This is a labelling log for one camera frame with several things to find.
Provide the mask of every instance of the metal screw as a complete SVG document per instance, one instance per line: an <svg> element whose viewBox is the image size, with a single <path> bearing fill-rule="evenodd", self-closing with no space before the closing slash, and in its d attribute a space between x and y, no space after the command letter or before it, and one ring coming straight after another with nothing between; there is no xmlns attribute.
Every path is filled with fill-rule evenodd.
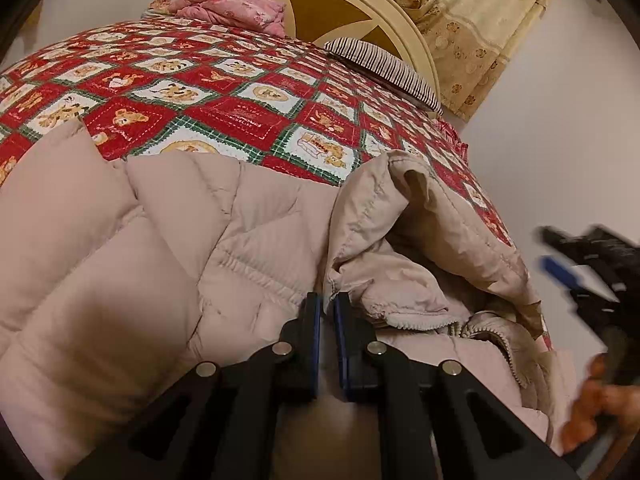
<svg viewBox="0 0 640 480"><path fill-rule="evenodd" d="M292 350L293 346L286 341L278 341L271 347L271 351L276 355L288 355Z"/></svg>
<svg viewBox="0 0 640 480"><path fill-rule="evenodd" d="M386 352L386 345L382 341L372 341L367 345L367 352L373 355L382 355Z"/></svg>
<svg viewBox="0 0 640 480"><path fill-rule="evenodd" d="M444 373L449 375L460 375L462 373L462 365L458 361L449 359L442 363L442 369Z"/></svg>
<svg viewBox="0 0 640 480"><path fill-rule="evenodd" d="M216 365L213 363L200 363L196 367L196 373L200 377L211 377L214 373L216 373Z"/></svg>

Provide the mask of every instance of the curtain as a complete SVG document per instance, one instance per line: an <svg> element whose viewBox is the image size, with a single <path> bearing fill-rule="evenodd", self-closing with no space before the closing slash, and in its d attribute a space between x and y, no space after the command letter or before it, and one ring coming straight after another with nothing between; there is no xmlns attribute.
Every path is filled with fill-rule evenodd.
<svg viewBox="0 0 640 480"><path fill-rule="evenodd" d="M421 31L442 104L468 121L548 0L395 0Z"/></svg>

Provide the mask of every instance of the human hand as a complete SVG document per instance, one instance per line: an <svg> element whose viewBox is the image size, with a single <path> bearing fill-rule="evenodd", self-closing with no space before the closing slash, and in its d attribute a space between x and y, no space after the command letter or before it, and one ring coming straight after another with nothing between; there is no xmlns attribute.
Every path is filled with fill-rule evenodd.
<svg viewBox="0 0 640 480"><path fill-rule="evenodd" d="M584 381L580 396L571 408L571 418L561 432L562 448L571 452L596 433L595 416L601 412L618 418L623 434L635 435L640 429L640 386L613 386L602 383L604 355L590 365L590 377Z"/></svg>

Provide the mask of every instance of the striped pillow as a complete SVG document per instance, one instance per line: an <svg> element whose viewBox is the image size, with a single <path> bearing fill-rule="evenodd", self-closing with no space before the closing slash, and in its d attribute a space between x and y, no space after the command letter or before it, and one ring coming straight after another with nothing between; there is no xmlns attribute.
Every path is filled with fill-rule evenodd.
<svg viewBox="0 0 640 480"><path fill-rule="evenodd" d="M346 65L355 70L364 69L360 72L372 79L382 79L393 90L411 96L426 105L430 111L442 115L442 107L435 92L422 76L386 50L355 38L337 38L325 44L324 48Z"/></svg>

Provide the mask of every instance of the yellow headboard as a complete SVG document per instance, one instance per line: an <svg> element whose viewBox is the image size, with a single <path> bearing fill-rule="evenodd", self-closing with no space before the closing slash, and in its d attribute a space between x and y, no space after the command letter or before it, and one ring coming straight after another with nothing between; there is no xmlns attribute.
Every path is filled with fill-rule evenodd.
<svg viewBox="0 0 640 480"><path fill-rule="evenodd" d="M349 36L385 49L420 73L440 97L435 66L422 34L393 0L279 0L287 4L288 36L323 46Z"/></svg>

